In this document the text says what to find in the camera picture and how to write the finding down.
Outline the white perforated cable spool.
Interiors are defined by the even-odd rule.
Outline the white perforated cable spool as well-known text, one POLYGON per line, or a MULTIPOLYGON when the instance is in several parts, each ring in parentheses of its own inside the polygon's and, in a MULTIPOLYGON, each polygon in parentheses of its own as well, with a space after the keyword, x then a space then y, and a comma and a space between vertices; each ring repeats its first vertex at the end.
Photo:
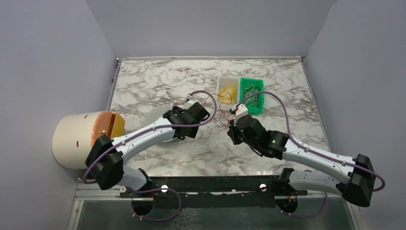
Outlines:
MULTIPOLYGON (((163 125, 164 128, 168 128, 170 132, 174 132, 175 134, 175 130, 173 128, 175 127, 198 127, 198 124, 195 125, 173 125, 170 123, 170 121, 166 118, 163 118, 163 114, 166 113, 168 110, 171 110, 173 108, 174 105, 162 105, 162 106, 158 106, 155 107, 154 109, 152 109, 149 114, 146 116, 146 118, 144 119, 144 126, 151 126, 151 125, 155 125, 155 126, 160 126, 163 125)), ((191 107, 192 104, 191 103, 186 103, 183 107, 183 109, 188 109, 189 107, 191 107)), ((166 139, 166 135, 163 136, 162 142, 169 142, 172 141, 176 138, 174 138, 174 134, 169 133, 169 139, 166 139)))

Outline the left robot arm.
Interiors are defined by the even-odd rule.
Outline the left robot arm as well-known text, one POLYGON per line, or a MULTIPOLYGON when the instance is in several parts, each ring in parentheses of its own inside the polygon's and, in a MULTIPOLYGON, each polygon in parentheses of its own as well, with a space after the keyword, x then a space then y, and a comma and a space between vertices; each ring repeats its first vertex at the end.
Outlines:
POLYGON ((85 184, 97 184, 101 190, 115 185, 133 191, 148 190, 152 181, 147 173, 125 163, 142 151, 174 138, 195 138, 198 128, 213 118, 197 101, 189 101, 185 108, 173 106, 148 126, 125 134, 96 139, 85 160, 87 170, 82 178, 85 184))

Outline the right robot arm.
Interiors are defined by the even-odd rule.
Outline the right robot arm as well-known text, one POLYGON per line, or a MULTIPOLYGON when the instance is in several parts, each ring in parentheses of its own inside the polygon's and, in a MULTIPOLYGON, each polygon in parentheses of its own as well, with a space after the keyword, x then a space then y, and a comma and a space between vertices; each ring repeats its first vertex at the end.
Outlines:
POLYGON ((352 158, 313 148, 286 133, 266 130, 251 115, 233 119, 227 135, 234 145, 245 143, 261 157, 292 161, 314 169, 314 172, 285 170, 282 182, 293 190, 340 195, 360 207, 371 204, 376 176, 370 158, 365 155, 352 158))

